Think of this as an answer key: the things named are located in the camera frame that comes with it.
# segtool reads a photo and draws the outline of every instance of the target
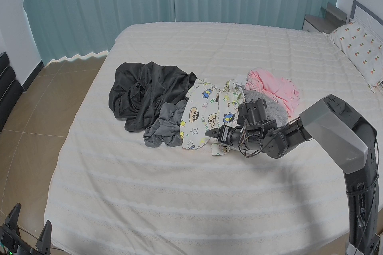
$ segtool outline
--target clothing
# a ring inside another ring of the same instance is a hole
[[[249,102],[250,100],[265,99],[267,119],[275,119],[277,126],[281,127],[287,123],[287,111],[281,104],[256,90],[244,90],[243,93],[245,94],[246,102]]]
[[[123,63],[116,69],[109,93],[109,108],[116,118],[126,118],[125,129],[139,132],[158,118],[165,102],[177,104],[193,86],[196,76],[176,66]]]
[[[256,68],[247,73],[246,90],[256,90],[283,105],[292,117],[299,105],[299,90],[295,84],[284,77],[277,78],[265,69]]]
[[[189,97],[189,101],[180,124],[180,134],[184,140],[182,147],[199,149],[210,139],[205,136],[206,131],[221,125],[237,125],[238,106],[243,103],[244,94],[236,80],[227,81],[221,90],[209,82],[197,79],[186,97]],[[223,155],[230,148],[218,144],[214,139],[211,150],[213,155]]]
[[[180,123],[186,103],[186,100],[181,100],[176,105],[164,103],[158,119],[145,130],[143,137],[146,146],[159,147],[162,142],[170,147],[182,144]]]

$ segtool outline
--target white bedsheet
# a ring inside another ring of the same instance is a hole
[[[321,33],[134,25],[116,39],[60,151],[45,210],[56,246],[78,255],[304,253],[347,232],[342,171],[315,141],[282,159],[245,159],[235,151],[212,156],[209,146],[153,149],[142,133],[125,131],[108,108],[115,69],[150,61],[219,86],[264,67],[300,88],[296,116],[333,93],[376,127],[383,144],[382,95]]]

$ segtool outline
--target headboard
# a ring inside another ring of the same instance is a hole
[[[356,0],[352,3],[350,18],[363,25],[380,41],[383,41],[383,20]]]

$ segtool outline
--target tiled floor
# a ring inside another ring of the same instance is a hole
[[[58,154],[93,79],[105,57],[51,63],[14,107],[0,134],[1,219],[22,204],[19,226],[40,234],[48,188]],[[383,229],[380,212],[378,231]],[[21,232],[30,245],[35,239]],[[344,254],[344,235],[311,255]],[[53,255],[66,254],[52,250]]]

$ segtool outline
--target strawberry print pillow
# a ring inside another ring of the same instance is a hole
[[[352,19],[327,37],[352,61],[375,92],[373,86],[383,81],[383,43]]]

